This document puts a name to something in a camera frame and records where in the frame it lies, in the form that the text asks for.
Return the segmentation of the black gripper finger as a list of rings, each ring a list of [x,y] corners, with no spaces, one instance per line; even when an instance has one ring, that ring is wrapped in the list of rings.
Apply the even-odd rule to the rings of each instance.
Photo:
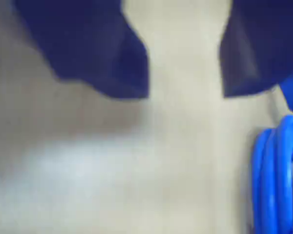
[[[219,48],[226,98],[266,91],[293,75],[293,0],[234,0]]]
[[[120,0],[16,0],[31,39],[62,80],[80,80],[121,99],[149,95],[144,44]]]

